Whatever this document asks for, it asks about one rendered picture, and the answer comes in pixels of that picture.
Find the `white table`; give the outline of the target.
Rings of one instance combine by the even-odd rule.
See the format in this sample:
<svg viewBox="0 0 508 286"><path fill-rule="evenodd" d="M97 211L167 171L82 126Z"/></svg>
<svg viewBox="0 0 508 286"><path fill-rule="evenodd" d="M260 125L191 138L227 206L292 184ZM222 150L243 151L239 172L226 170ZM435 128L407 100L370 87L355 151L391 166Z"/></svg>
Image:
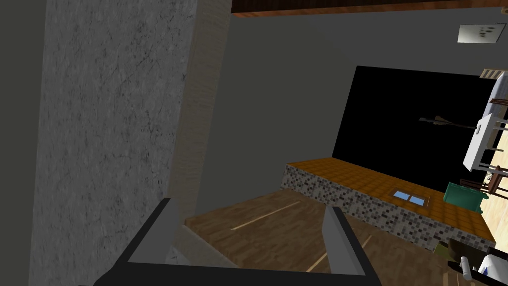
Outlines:
<svg viewBox="0 0 508 286"><path fill-rule="evenodd" d="M496 83L491 91L491 95L487 101L482 119L476 125L473 132L468 150L463 160L463 165L468 171L483 170L493 173L504 173L496 171L495 166L484 164L481 159L486 150L494 150L489 140L494 131L508 132L508 121L503 119L501 110L503 105L494 104L491 100L506 100L508 104L508 71L504 71L497 78Z"/></svg>

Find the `small blue-paned window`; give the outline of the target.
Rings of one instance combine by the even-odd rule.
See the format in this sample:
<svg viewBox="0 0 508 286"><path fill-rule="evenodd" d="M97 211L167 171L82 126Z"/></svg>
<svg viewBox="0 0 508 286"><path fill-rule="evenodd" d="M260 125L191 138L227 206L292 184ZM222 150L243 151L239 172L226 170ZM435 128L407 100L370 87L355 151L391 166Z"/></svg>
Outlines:
<svg viewBox="0 0 508 286"><path fill-rule="evenodd" d="M409 192L400 188L393 188L389 192L390 196L397 197L399 199L411 202L412 204L418 205L420 207L428 208L430 198L425 197L423 195L418 195L414 192Z"/></svg>

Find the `brown wooden chair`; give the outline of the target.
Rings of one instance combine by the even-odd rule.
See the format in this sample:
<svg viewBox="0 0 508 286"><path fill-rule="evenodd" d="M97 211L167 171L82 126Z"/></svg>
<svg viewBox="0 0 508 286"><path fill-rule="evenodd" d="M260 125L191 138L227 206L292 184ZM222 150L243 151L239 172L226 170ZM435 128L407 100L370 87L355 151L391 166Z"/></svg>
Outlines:
<svg viewBox="0 0 508 286"><path fill-rule="evenodd" d="M500 195L496 193L497 190L502 190L504 192L508 193L508 189L504 189L500 187L501 180L504 177L508 178L508 169L501 168L500 166L495 167L496 171L501 171L501 173L493 173L492 178L488 183L480 183L480 182L474 182L470 180L460 179L460 186L470 188L475 191L480 191L487 193L489 195L494 195L500 198L504 198L508 200L508 197Z"/></svg>

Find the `green bin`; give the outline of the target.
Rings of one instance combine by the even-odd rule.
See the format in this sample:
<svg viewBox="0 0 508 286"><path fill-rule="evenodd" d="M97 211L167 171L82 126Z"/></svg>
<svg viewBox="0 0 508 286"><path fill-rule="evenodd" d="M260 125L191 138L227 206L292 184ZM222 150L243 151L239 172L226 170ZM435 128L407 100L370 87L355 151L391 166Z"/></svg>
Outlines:
<svg viewBox="0 0 508 286"><path fill-rule="evenodd" d="M488 198L485 192L449 182L443 201L482 214L481 203Z"/></svg>

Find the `white wall picture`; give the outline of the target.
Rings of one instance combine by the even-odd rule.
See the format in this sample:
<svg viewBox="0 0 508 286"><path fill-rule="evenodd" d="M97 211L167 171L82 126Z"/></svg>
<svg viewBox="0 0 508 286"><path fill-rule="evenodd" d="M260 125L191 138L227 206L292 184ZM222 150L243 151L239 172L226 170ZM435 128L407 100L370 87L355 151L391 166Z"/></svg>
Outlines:
<svg viewBox="0 0 508 286"><path fill-rule="evenodd" d="M458 32L458 43L495 44L506 23L496 24L461 24Z"/></svg>

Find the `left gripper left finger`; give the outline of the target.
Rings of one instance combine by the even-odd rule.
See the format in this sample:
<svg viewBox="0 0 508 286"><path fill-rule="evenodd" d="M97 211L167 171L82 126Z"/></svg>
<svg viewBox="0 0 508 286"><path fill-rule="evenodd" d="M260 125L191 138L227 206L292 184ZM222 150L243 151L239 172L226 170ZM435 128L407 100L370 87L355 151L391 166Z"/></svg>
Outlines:
<svg viewBox="0 0 508 286"><path fill-rule="evenodd" d="M127 245L115 266L131 263L163 264L177 229L177 204L164 198Z"/></svg>

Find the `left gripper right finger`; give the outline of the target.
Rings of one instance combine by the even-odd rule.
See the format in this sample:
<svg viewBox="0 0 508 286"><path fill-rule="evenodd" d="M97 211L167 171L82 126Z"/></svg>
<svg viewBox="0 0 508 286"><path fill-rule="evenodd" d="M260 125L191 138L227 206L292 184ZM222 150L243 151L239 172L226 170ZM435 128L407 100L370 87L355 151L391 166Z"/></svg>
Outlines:
<svg viewBox="0 0 508 286"><path fill-rule="evenodd" d="M341 275L375 275L352 226L338 207L326 206L322 223L331 272Z"/></svg>

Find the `grey door leaf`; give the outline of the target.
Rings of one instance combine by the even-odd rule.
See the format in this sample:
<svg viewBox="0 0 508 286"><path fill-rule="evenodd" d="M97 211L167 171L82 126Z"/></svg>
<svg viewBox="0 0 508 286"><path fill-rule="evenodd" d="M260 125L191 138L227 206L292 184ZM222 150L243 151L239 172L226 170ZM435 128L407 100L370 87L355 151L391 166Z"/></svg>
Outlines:
<svg viewBox="0 0 508 286"><path fill-rule="evenodd" d="M47 0L28 286L91 285L168 187L198 0Z"/></svg>

